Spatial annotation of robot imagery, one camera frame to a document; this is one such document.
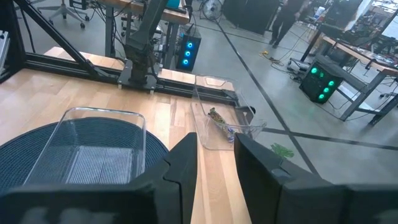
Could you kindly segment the wooden workbench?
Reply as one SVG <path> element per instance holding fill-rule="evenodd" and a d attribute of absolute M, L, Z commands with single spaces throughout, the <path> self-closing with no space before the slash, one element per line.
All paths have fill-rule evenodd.
<path fill-rule="evenodd" d="M 141 13 L 143 11 L 143 4 L 139 2 L 132 2 L 131 0 L 98 0 L 101 4 L 106 7 L 105 13 L 105 56 L 115 56 L 113 47 L 113 22 L 114 9 L 119 9 L 121 12 L 134 12 Z M 188 13 L 181 13 L 165 9 L 162 15 L 162 20 L 168 22 L 167 34 L 166 34 L 166 47 L 167 52 L 165 53 L 164 68 L 170 69 L 172 60 L 174 59 L 175 46 L 177 40 L 178 29 L 180 26 L 189 23 Z"/>
<path fill-rule="evenodd" d="M 366 49 L 346 44 L 339 39 L 324 36 L 323 41 L 324 44 L 320 46 L 320 51 L 316 54 L 313 62 L 319 60 L 325 63 L 337 75 L 343 78 L 343 81 L 335 92 L 338 92 L 346 99 L 346 102 L 342 104 L 346 109 L 338 119 L 347 121 L 353 113 L 361 112 L 372 114 L 374 117 L 369 123 L 370 125 L 375 125 L 392 109 L 398 106 L 398 93 L 387 93 L 386 96 L 388 98 L 382 104 L 381 108 L 372 108 L 365 103 L 365 100 L 386 77 L 398 78 L 398 68 L 382 62 L 380 56 Z M 351 58 L 364 63 L 366 70 L 377 70 L 377 75 L 369 83 L 352 75 L 344 69 Z"/>

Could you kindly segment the small clear plastic bin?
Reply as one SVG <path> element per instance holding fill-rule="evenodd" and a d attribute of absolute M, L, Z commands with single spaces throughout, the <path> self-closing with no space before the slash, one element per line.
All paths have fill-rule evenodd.
<path fill-rule="evenodd" d="M 202 146 L 209 150 L 230 151 L 234 142 L 228 142 L 216 127 L 208 112 L 215 108 L 237 133 L 251 139 L 266 127 L 267 122 L 256 114 L 242 94 L 236 80 L 214 76 L 196 75 L 193 83 L 191 109 Z"/>

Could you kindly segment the black computer blue lights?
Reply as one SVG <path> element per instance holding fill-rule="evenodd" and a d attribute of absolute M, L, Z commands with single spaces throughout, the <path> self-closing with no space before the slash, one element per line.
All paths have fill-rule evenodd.
<path fill-rule="evenodd" d="M 183 32 L 178 45 L 177 59 L 175 62 L 177 70 L 185 70 L 189 72 L 193 70 L 200 43 L 201 35 L 199 32 Z"/>

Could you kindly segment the black aluminium table frame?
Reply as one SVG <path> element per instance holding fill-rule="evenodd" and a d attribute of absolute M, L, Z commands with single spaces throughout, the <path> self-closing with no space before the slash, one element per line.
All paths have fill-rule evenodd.
<path fill-rule="evenodd" d="M 34 52 L 27 53 L 16 15 L 16 6 L 19 6 L 22 13 L 30 16 L 56 41 L 71 56 L 71 60 L 57 59 Z M 0 83 L 3 83 L 21 69 L 29 68 L 69 77 L 118 84 L 118 78 L 122 70 L 95 66 L 91 61 L 82 56 L 28 0 L 0 0 L 0 37 L 2 31 L 7 32 L 9 36 L 6 38 L 8 44 L 6 49 L 0 51 L 0 60 L 4 59 L 6 61 L 5 65 L 0 65 Z M 154 91 L 168 95 L 192 97 L 193 84 L 160 78 L 158 73 L 157 78 Z"/>

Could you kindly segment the floor fan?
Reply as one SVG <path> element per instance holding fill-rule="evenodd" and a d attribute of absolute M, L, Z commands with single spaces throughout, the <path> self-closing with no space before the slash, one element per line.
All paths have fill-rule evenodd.
<path fill-rule="evenodd" d="M 210 21 L 216 21 L 222 16 L 223 4 L 220 0 L 204 0 L 200 6 L 201 15 Z"/>

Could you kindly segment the person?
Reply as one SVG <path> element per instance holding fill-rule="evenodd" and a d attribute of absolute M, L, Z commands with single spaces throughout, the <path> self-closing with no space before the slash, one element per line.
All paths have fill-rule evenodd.
<path fill-rule="evenodd" d="M 283 0 L 283 6 L 272 24 L 270 44 L 277 48 L 301 13 L 307 8 L 310 0 Z"/>

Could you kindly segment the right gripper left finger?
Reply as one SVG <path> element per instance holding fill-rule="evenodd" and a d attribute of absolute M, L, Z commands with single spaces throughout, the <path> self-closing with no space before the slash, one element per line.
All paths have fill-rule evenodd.
<path fill-rule="evenodd" d="M 128 184 L 25 185 L 0 197 L 0 224 L 190 224 L 197 134 Z"/>

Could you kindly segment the large clear plastic bin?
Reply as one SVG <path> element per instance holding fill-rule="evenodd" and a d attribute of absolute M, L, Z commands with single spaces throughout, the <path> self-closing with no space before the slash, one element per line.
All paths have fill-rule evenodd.
<path fill-rule="evenodd" d="M 146 169 L 146 119 L 130 111 L 66 110 L 26 184 L 127 184 Z"/>

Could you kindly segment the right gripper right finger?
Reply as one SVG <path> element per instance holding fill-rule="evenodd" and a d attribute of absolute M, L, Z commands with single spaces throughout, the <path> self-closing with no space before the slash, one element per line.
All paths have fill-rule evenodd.
<path fill-rule="evenodd" d="M 252 224 L 398 224 L 398 185 L 332 184 L 241 133 L 234 156 Z"/>

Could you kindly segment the black computer green lights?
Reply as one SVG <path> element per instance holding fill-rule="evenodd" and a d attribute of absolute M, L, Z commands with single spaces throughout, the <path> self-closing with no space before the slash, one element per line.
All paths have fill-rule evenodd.
<path fill-rule="evenodd" d="M 307 70 L 299 88 L 310 101 L 324 104 L 337 90 L 343 78 L 325 63 L 315 60 Z"/>

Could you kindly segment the black cabinet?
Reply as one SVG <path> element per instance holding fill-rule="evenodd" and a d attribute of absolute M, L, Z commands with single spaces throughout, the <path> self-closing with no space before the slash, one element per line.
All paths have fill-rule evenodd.
<path fill-rule="evenodd" d="M 224 0 L 223 15 L 237 28 L 264 35 L 279 7 L 279 0 Z"/>

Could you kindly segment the broad-leaf plant white pot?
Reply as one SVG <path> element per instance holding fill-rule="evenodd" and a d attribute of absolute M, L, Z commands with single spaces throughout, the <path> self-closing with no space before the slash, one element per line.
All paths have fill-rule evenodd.
<path fill-rule="evenodd" d="M 281 157 L 283 157 L 285 159 L 291 159 L 291 158 L 294 157 L 294 152 L 292 150 L 290 150 L 290 149 L 288 149 L 288 148 L 286 148 L 286 147 L 284 147 L 284 146 L 282 146 L 282 145 L 280 145 L 280 144 L 278 144 L 276 142 L 271 144 L 271 150 L 275 154 L 277 154 L 277 155 L 279 155 L 279 156 L 281 156 Z"/>

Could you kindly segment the green granola bar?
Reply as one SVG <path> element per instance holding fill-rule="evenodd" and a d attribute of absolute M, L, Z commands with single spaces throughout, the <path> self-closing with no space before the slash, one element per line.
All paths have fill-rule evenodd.
<path fill-rule="evenodd" d="M 217 133 L 221 134 L 228 142 L 233 142 L 236 131 L 226 123 L 226 120 L 219 112 L 217 112 L 215 108 L 211 108 L 208 112 L 208 116 L 215 125 Z"/>

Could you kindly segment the office chair base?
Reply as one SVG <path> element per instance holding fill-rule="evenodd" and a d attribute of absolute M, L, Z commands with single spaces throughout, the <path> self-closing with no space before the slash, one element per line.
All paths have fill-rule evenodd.
<path fill-rule="evenodd" d="M 79 11 L 74 6 L 67 6 L 65 0 L 61 0 L 59 6 L 40 6 L 37 10 L 42 13 L 42 11 L 53 11 L 53 14 L 48 17 L 48 21 L 53 25 L 53 19 L 56 17 L 62 17 L 66 20 L 67 17 L 72 17 L 80 23 L 80 28 L 85 29 L 85 22 L 91 20 L 91 17 L 83 11 Z"/>

